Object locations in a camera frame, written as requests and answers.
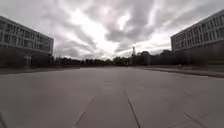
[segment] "tower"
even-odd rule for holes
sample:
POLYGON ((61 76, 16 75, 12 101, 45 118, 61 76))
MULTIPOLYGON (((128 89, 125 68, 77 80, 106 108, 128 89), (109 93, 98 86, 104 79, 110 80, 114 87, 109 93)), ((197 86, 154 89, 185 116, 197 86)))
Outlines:
POLYGON ((136 55, 135 47, 133 47, 132 56, 135 56, 135 55, 136 55))

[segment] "sky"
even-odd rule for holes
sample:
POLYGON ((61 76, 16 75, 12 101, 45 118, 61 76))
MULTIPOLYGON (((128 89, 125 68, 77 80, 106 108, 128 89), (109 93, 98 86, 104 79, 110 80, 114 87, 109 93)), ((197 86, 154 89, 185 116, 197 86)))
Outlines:
POLYGON ((170 37, 224 0, 0 0, 0 15, 54 38, 54 55, 113 58, 171 49, 170 37))

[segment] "gray cloud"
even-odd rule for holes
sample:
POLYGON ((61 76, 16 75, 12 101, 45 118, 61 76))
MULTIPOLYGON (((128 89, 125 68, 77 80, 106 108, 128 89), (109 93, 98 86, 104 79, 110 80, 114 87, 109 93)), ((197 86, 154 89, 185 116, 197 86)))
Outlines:
MULTIPOLYGON (((95 40, 83 31, 82 26, 74 25, 69 21, 73 12, 68 10, 79 9, 91 21, 105 27, 108 31, 105 39, 119 44, 114 51, 114 54, 117 54, 131 49, 133 44, 142 41, 150 42, 151 36, 159 29, 163 30, 163 33, 181 30, 186 25, 191 25, 223 9, 223 6, 223 0, 203 0, 203 2, 199 0, 1 0, 0 15, 52 36, 55 39, 55 55, 94 58, 105 53, 100 50, 96 52, 98 42, 94 42, 95 40), (130 15, 130 19, 124 29, 119 30, 117 21, 126 14, 130 15), (69 39, 62 30, 72 33, 84 44, 69 39)), ((169 44, 151 44, 150 47, 147 44, 148 48, 160 49, 163 46, 169 44)))

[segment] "building facade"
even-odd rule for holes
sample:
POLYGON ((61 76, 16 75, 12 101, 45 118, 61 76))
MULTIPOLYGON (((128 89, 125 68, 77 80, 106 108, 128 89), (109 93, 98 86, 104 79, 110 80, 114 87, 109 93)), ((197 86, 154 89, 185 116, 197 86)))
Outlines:
POLYGON ((224 10, 171 37, 172 51, 219 51, 224 44, 224 10))
POLYGON ((40 60, 52 55, 53 44, 52 38, 0 16, 0 63, 19 57, 40 60))

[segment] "ground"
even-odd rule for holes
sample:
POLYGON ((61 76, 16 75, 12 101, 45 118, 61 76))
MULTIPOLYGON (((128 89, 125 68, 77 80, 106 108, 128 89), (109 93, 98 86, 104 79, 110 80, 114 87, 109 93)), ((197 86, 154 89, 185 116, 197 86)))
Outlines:
POLYGON ((223 128, 223 83, 134 68, 0 75, 0 113, 8 128, 223 128))

